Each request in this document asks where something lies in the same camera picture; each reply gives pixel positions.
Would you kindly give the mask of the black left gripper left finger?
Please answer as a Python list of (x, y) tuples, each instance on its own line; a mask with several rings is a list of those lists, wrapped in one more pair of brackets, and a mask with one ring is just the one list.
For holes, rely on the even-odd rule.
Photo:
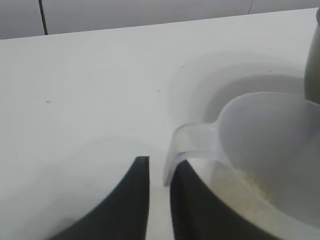
[(144, 240), (150, 209), (150, 158), (138, 156), (112, 192), (54, 240)]

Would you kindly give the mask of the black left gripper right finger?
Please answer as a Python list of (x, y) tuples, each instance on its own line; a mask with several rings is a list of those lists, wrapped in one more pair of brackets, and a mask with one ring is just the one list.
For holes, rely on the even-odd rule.
[(188, 161), (175, 170), (170, 210), (176, 240), (268, 240), (270, 235), (240, 217), (202, 182)]

